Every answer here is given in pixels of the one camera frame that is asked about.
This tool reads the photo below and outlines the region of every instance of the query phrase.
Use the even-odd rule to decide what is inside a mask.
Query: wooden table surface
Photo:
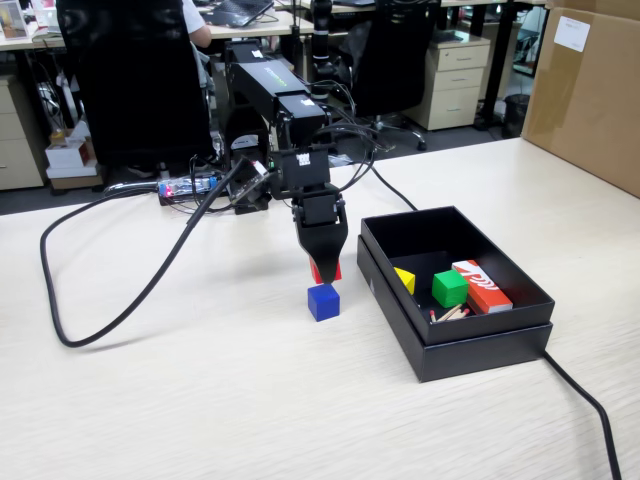
[[[264,17],[258,22],[254,22],[244,28],[228,28],[210,25],[211,38],[214,40],[236,37],[270,37],[275,35],[291,35],[291,24],[293,17],[291,13],[285,11],[271,11],[269,15],[273,15],[278,21],[271,22],[270,18]],[[36,26],[35,22],[29,25],[29,33],[33,34]],[[300,33],[308,35],[313,33],[313,23],[300,19]],[[23,38],[17,40],[7,40],[0,34],[0,52],[15,50],[34,50],[39,48],[64,47],[62,37],[43,40],[35,37]]]
[[[457,206],[556,300],[549,351],[638,478],[640,200],[520,139],[378,168],[419,208]],[[417,382],[356,266],[360,219],[406,206],[373,175],[345,199],[339,317],[313,320],[308,258],[273,202],[205,217],[141,307],[81,350],[54,335],[38,254],[76,207],[0,217],[0,477],[609,478],[595,411],[542,360]],[[128,305],[186,218],[148,195],[51,235],[71,338]]]
[[[507,0],[442,0],[441,7],[464,7],[472,5],[491,5],[494,3],[506,3]],[[303,8],[311,9],[311,0],[300,0]],[[352,7],[348,5],[333,5],[331,13],[349,13],[349,12],[371,12],[375,10],[375,5],[368,7]]]

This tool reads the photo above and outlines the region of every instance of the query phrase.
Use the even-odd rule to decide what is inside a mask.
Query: white label
[[[553,39],[558,45],[570,48],[576,52],[582,52],[587,43],[591,25],[579,22],[572,18],[560,17],[556,37]]]
[[[298,158],[298,165],[300,165],[301,167],[304,167],[305,165],[311,165],[311,160],[309,160],[308,153],[301,153],[299,155],[296,155],[296,157]]]
[[[262,165],[260,162],[253,162],[253,166],[263,177],[267,174],[267,169],[264,168],[264,165]]]

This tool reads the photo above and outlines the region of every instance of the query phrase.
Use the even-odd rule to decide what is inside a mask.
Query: desk leg
[[[491,63],[491,71],[489,73],[489,82],[487,84],[487,93],[484,99],[484,105],[480,111],[480,118],[476,118],[474,126],[480,130],[486,130],[494,124],[494,109],[496,100],[498,100],[498,91],[500,90],[500,80],[502,79],[502,69],[504,61],[507,58],[507,50],[509,49],[509,37],[511,36],[511,27],[516,18],[517,8],[513,2],[503,4],[504,10],[500,17],[500,26],[498,27],[498,36],[496,45],[493,50],[493,60]]]
[[[469,33],[476,37],[482,36],[482,28],[484,27],[484,16],[487,13],[486,5],[475,5],[473,7],[473,14],[471,15],[471,28]]]
[[[447,13],[449,12],[449,9],[446,7],[442,7],[440,9],[440,12],[438,12],[438,19],[436,21],[436,27],[438,27],[438,30],[446,30],[447,29],[447,21],[449,20],[447,18]]]
[[[460,17],[460,7],[451,7],[451,26],[458,26],[458,17]]]
[[[48,139],[51,134],[51,125],[49,124],[49,119],[45,113],[44,106],[42,105],[40,93],[38,92],[38,82],[36,81],[33,69],[31,68],[31,62],[27,56],[27,51],[17,50],[13,53],[16,57],[20,83],[22,83],[25,91],[27,92],[31,108],[33,108],[33,111],[36,114],[36,120],[40,130],[42,131],[42,135],[45,139]]]
[[[540,60],[540,52],[542,51],[542,41],[544,39],[544,32],[547,31],[547,21],[549,20],[549,10],[544,7],[542,9],[544,10],[544,23],[542,24],[542,31],[540,32],[538,51],[536,52],[536,61],[533,64],[533,71],[531,72],[531,76],[533,77],[536,76],[536,72],[538,71],[538,61]]]

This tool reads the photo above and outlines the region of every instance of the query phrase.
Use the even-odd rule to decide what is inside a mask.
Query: office chair
[[[375,117],[377,130],[398,129],[381,116],[422,101],[425,56],[440,1],[376,0],[373,20],[354,27],[340,49],[340,80],[350,86],[357,116]],[[407,131],[418,138],[418,150],[426,150],[422,134]]]
[[[99,163],[215,154],[181,0],[58,0],[57,10]]]

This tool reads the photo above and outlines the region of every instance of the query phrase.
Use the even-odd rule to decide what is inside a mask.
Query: robotic arm
[[[264,58],[257,41],[228,43],[225,60],[227,105],[221,109],[221,133],[227,167],[244,155],[234,151],[234,142],[257,135],[258,158],[252,159],[257,175],[239,187],[243,196],[258,210],[267,208],[271,196],[291,199],[300,246],[323,283],[332,283],[348,226],[342,195],[329,183],[330,145],[313,143],[328,116],[280,61]]]

